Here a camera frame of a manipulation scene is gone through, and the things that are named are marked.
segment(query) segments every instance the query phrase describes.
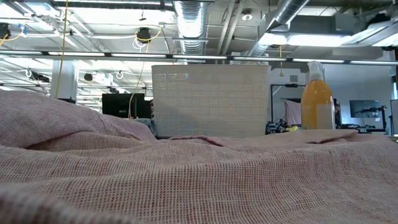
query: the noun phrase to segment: ventilation duct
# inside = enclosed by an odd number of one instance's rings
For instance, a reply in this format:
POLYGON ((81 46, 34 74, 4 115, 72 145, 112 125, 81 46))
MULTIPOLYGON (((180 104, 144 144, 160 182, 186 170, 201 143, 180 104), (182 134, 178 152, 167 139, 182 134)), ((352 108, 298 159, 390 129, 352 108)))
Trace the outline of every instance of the ventilation duct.
MULTIPOLYGON (((310 0, 281 0, 278 4, 278 8, 272 12, 273 18, 266 21, 265 34, 276 27, 288 24, 309 1, 310 0)), ((260 57, 264 54, 268 48, 266 44, 267 36, 265 34, 253 46, 248 56, 260 57)))
POLYGON ((205 43, 197 40, 205 37, 205 18, 207 3, 193 1, 175 1, 175 12, 177 13, 177 27, 179 35, 184 39, 181 41, 183 54, 204 54, 205 43))

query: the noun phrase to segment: woven fabric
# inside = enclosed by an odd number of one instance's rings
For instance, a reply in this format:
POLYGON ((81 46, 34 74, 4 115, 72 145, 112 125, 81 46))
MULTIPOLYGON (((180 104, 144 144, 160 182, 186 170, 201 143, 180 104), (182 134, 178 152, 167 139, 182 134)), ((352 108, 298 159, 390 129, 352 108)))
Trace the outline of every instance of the woven fabric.
POLYGON ((0 101, 1 223, 398 222, 388 138, 156 141, 143 124, 59 100, 0 91, 0 101))

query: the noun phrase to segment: juice bottle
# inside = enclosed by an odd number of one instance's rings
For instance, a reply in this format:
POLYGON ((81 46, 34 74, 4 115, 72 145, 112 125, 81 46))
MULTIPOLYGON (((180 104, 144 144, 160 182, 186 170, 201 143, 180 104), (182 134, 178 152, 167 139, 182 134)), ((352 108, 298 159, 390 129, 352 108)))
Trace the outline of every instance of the juice bottle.
POLYGON ((333 94, 322 80, 323 65, 309 62, 310 82, 301 99, 302 129, 334 129, 335 104, 333 94))

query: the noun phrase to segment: white woven basket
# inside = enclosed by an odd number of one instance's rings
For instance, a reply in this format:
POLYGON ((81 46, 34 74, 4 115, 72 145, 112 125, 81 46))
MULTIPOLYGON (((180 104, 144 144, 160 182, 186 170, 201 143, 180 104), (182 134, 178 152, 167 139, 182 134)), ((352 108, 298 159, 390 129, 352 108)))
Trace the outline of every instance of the white woven basket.
POLYGON ((268 65, 154 65, 158 136, 264 135, 268 65))

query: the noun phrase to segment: exposed ceiling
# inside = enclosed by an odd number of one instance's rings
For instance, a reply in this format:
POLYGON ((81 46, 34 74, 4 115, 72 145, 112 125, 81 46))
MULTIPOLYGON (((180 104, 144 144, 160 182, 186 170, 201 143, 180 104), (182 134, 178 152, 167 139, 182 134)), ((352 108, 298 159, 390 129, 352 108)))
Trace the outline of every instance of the exposed ceiling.
MULTIPOLYGON (((262 15, 273 11, 277 7, 278 0, 260 1, 247 0, 244 8, 252 10, 253 19, 244 21, 238 19, 234 38, 228 47, 228 53, 245 52, 250 50, 258 38, 257 27, 261 23, 262 15)), ((216 0, 210 3, 206 17, 206 54, 215 54, 218 42, 223 30, 223 13, 228 8, 229 0, 216 0)), ((388 6, 390 0, 355 0, 355 1, 328 1, 313 0, 303 8, 301 16, 322 16, 331 17, 336 13, 352 14, 370 11, 375 8, 388 6)), ((55 18, 53 25, 57 30, 63 32, 62 17, 57 17, 57 11, 46 11, 43 8, 35 7, 35 4, 27 3, 34 13, 50 14, 55 18)), ((21 29, 15 21, 25 24, 27 35, 16 40, 4 42, 0 49, 3 50, 39 50, 39 51, 60 51, 62 49, 62 36, 54 33, 51 27, 45 22, 37 22, 28 13, 21 14, 20 8, 14 10, 14 2, 7 1, 0 3, 0 22, 14 21, 10 25, 11 37, 19 35, 21 29)), ((69 25, 67 27, 68 41, 65 43, 65 51, 77 52, 148 52, 148 53, 171 53, 180 52, 180 42, 174 40, 178 37, 177 21, 172 11, 155 11, 140 9, 101 9, 90 7, 69 7, 69 12, 73 15, 68 16, 69 25), (76 32, 69 35, 70 29, 78 30, 85 37, 79 36, 76 32), (148 46, 141 49, 133 47, 134 37, 124 38, 127 35, 134 36, 140 27, 149 27, 151 36, 159 32, 159 37, 153 39, 148 46)), ((305 57, 305 58, 339 58, 344 55, 347 57, 359 57, 364 49, 359 49, 359 54, 351 54, 356 49, 342 49, 333 47, 298 47, 285 45, 281 48, 269 47, 266 51, 270 57, 305 57)), ((366 55, 371 58, 379 58, 382 50, 371 47, 366 55)), ((83 75, 86 72, 98 72, 114 76, 114 83, 119 86, 135 85, 137 76, 142 73, 141 81, 147 86, 151 86, 151 66, 155 64, 170 64, 171 62, 117 62, 117 61, 76 61, 81 69, 80 82, 84 82, 83 75), (123 71, 123 78, 117 79, 116 74, 123 71)), ((29 80, 26 69, 40 72, 51 77, 52 61, 46 59, 27 59, 27 58, 0 58, 0 82, 3 83, 35 83, 29 80)), ((40 88, 25 88, 33 91, 43 91, 40 88)), ((104 91, 100 89, 80 90, 80 95, 100 95, 104 91)))

